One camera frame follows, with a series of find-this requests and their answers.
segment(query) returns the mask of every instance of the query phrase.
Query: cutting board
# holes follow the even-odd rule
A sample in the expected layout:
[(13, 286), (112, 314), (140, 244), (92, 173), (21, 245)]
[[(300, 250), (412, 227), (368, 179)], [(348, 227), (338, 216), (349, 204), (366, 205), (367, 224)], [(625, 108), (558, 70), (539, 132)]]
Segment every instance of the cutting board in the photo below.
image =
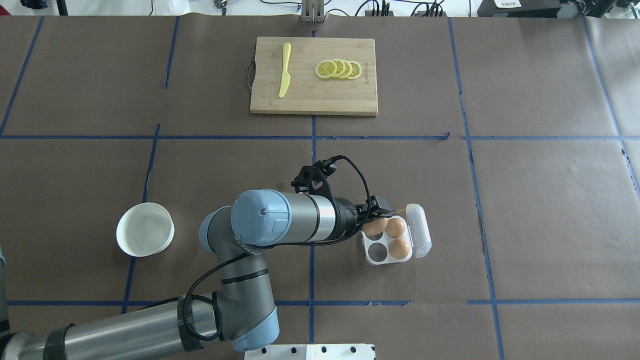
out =
[[(280, 99), (282, 44), (291, 44), (291, 83)], [(319, 79), (323, 60), (357, 61), (363, 74), (355, 80)], [(259, 37), (251, 112), (265, 114), (377, 115), (376, 46), (373, 39)]]

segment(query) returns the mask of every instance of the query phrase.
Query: blue tape line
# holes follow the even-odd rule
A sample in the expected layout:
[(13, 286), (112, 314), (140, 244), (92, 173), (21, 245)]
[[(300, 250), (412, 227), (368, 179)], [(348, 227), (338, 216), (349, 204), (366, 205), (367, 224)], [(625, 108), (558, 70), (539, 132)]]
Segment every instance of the blue tape line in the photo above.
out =
[[(460, 78), (460, 67), (458, 65), (458, 54), (456, 53), (456, 41), (453, 33), (453, 22), (451, 18), (447, 18), (449, 21), (449, 37), (451, 38), (451, 51), (453, 53), (453, 66), (456, 70), (456, 82), (458, 84), (458, 96), (460, 98), (460, 111), (462, 112), (462, 118), (464, 120), (465, 126), (465, 136), (467, 143), (467, 152), (469, 157), (469, 165), (471, 167), (471, 178), (473, 180), (474, 185), (474, 196), (476, 197), (476, 209), (478, 212), (478, 217), (480, 218), (480, 225), (482, 230), (482, 241), (484, 245), (484, 264), (486, 267), (486, 278), (489, 282), (489, 295), (491, 296), (491, 300), (495, 301), (495, 289), (493, 287), (493, 274), (491, 271), (491, 259), (489, 258), (489, 247), (487, 246), (486, 241), (486, 231), (484, 228), (484, 216), (482, 212), (482, 204), (480, 202), (480, 193), (478, 190), (478, 183), (476, 177), (476, 165), (474, 163), (473, 149), (471, 148), (471, 140), (469, 139), (469, 125), (467, 120), (467, 111), (465, 109), (465, 103), (462, 98), (462, 80)], [(500, 360), (504, 360), (504, 349), (502, 346), (502, 331), (500, 330), (500, 319), (498, 317), (498, 307), (495, 303), (492, 303), (492, 312), (493, 312), (493, 326), (495, 328), (495, 338), (498, 346), (498, 355)]]
[(151, 140), (151, 135), (2, 135), (13, 140)]
[(618, 141), (620, 138), (617, 136), (462, 136), (461, 139), (466, 140), (580, 140), (580, 141)]
[(316, 306), (405, 306), (411, 300), (317, 300)]
[(276, 300), (276, 306), (309, 306), (309, 300)]
[(310, 140), (311, 136), (287, 135), (163, 135), (162, 140)]
[(573, 304), (640, 304), (640, 299), (500, 299), (467, 300), (467, 305), (573, 305)]
[(129, 295), (131, 294), (131, 283), (133, 282), (133, 270), (136, 268), (136, 257), (131, 256), (131, 260), (129, 262), (129, 273), (127, 274), (127, 284), (124, 288), (124, 298), (122, 299), (122, 310), (121, 314), (127, 313), (127, 308), (129, 307)]
[[(316, 163), (316, 116), (311, 115), (311, 163)], [(315, 342), (316, 248), (309, 247), (309, 343)]]
[(419, 136), (419, 135), (410, 135), (410, 136), (387, 136), (387, 135), (327, 135), (327, 136), (318, 136), (318, 140), (446, 140), (449, 138), (451, 133), (446, 133), (442, 136)]
[(99, 300), (9, 300), (9, 306), (121, 306), (122, 301)]
[(156, 158), (156, 146), (158, 144), (158, 133), (160, 132), (160, 124), (156, 125), (154, 131), (154, 143), (151, 146), (151, 155), (149, 156), (149, 166), (147, 167), (147, 176), (145, 178), (145, 188), (142, 191), (142, 202), (147, 202), (147, 194), (149, 192), (149, 179), (151, 178), (151, 170), (154, 167), (154, 160)]
[[(151, 170), (154, 167), (154, 159), (156, 157), (156, 146), (158, 143), (158, 133), (160, 132), (160, 124), (156, 125), (156, 130), (154, 131), (154, 143), (151, 146), (151, 155), (149, 156), (149, 165), (147, 167), (147, 175), (145, 176), (145, 187), (142, 191), (142, 202), (147, 202), (147, 193), (149, 191), (149, 179), (151, 178)], [(133, 282), (133, 272), (136, 268), (136, 257), (131, 256), (131, 261), (129, 262), (129, 273), (127, 274), (127, 284), (124, 290), (124, 298), (122, 300), (122, 314), (127, 312), (127, 308), (129, 307), (129, 295), (131, 294), (131, 283)]]
[(173, 61), (173, 50), (175, 49), (175, 39), (178, 37), (178, 25), (180, 17), (175, 17), (175, 25), (173, 25), (173, 38), (171, 40), (171, 50), (169, 51), (169, 61), (166, 63), (166, 76), (164, 77), (164, 88), (169, 86), (169, 74), (171, 73), (171, 62)]
[(627, 162), (627, 170), (629, 171), (629, 176), (631, 176), (631, 181), (634, 184), (634, 189), (636, 190), (636, 196), (638, 200), (640, 200), (640, 187), (638, 187), (638, 182), (636, 179), (634, 168), (633, 166), (631, 166), (631, 160), (629, 159), (627, 146), (625, 145), (624, 140), (622, 140), (622, 132), (620, 131), (618, 118), (616, 118), (616, 114), (613, 111), (613, 106), (611, 105), (611, 98), (609, 97), (609, 92), (607, 91), (607, 88), (604, 86), (604, 80), (602, 79), (602, 73), (600, 72), (600, 66), (598, 65), (598, 60), (596, 60), (595, 52), (593, 51), (593, 46), (591, 44), (591, 35), (589, 34), (589, 28), (587, 26), (587, 20), (585, 17), (582, 17), (582, 24), (584, 25), (584, 34), (587, 37), (587, 48), (589, 49), (589, 55), (591, 56), (591, 61), (593, 61), (593, 66), (596, 70), (596, 74), (598, 75), (598, 81), (600, 82), (600, 87), (602, 87), (602, 93), (604, 94), (605, 101), (607, 103), (607, 108), (609, 109), (609, 113), (611, 114), (611, 118), (613, 119), (613, 127), (615, 128), (616, 134), (620, 139), (620, 147), (624, 152), (625, 161)]
[(31, 58), (31, 53), (33, 52), (33, 48), (36, 46), (36, 40), (38, 40), (38, 35), (40, 34), (40, 29), (42, 29), (42, 23), (44, 22), (44, 16), (40, 17), (40, 22), (38, 23), (38, 27), (36, 28), (35, 34), (33, 34), (33, 39), (31, 40), (31, 46), (29, 46), (29, 51), (27, 52), (27, 56), (24, 59), (24, 63), (22, 64), (22, 69), (20, 69), (20, 74), (18, 75), (18, 80), (15, 82), (15, 87), (13, 88), (13, 93), (11, 94), (11, 99), (9, 99), (9, 105), (6, 107), (6, 111), (4, 113), (4, 118), (2, 120), (2, 124), (0, 124), (0, 135), (4, 133), (4, 128), (6, 127), (6, 122), (9, 120), (9, 114), (11, 113), (11, 108), (13, 107), (13, 102), (15, 101), (15, 96), (18, 94), (18, 89), (20, 88), (20, 83), (22, 82), (22, 77), (24, 76), (24, 72), (27, 70), (27, 64), (29, 63), (29, 59)]
[[(160, 135), (157, 138), (160, 140), (446, 140), (449, 138), (449, 135), (450, 133), (446, 133), (442, 136), (327, 135), (316, 137), (313, 135)], [(471, 136), (472, 140), (493, 140), (475, 139), (475, 137), (476, 136)], [(153, 138), (154, 137), (152, 135), (0, 135), (0, 139), (13, 140), (151, 140)], [(628, 137), (626, 139), (640, 140), (640, 136)]]

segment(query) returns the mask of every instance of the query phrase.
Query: egg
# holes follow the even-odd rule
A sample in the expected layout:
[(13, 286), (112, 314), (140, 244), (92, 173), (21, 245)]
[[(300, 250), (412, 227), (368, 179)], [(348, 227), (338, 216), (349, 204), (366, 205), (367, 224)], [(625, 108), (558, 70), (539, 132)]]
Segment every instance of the egg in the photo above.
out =
[(395, 239), (389, 244), (389, 254), (398, 260), (406, 258), (409, 251), (411, 251), (411, 246), (404, 239)]
[(402, 219), (392, 218), (387, 222), (387, 228), (385, 229), (385, 233), (389, 235), (390, 238), (399, 238), (404, 234), (405, 226)]
[(362, 231), (364, 231), (366, 235), (380, 234), (382, 233), (382, 230), (387, 227), (387, 220), (387, 218), (378, 218), (376, 220), (373, 220), (372, 222), (364, 224), (362, 226)]

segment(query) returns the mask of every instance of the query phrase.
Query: yellow knife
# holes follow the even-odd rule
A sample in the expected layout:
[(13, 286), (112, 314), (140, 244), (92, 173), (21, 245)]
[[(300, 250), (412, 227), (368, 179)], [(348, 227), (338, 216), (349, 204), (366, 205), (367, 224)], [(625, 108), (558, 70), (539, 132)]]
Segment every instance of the yellow knife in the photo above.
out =
[(282, 44), (282, 80), (280, 80), (279, 98), (283, 98), (289, 89), (291, 75), (289, 75), (289, 57), (291, 55), (291, 44), (286, 42)]

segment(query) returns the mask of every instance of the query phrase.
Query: white paper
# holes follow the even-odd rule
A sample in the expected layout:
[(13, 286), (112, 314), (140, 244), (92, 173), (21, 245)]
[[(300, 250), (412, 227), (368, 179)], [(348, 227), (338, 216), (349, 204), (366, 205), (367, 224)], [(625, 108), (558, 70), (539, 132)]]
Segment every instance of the white paper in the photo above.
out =
[(519, 8), (522, 6), (520, 0), (493, 0), (493, 2), (500, 9)]

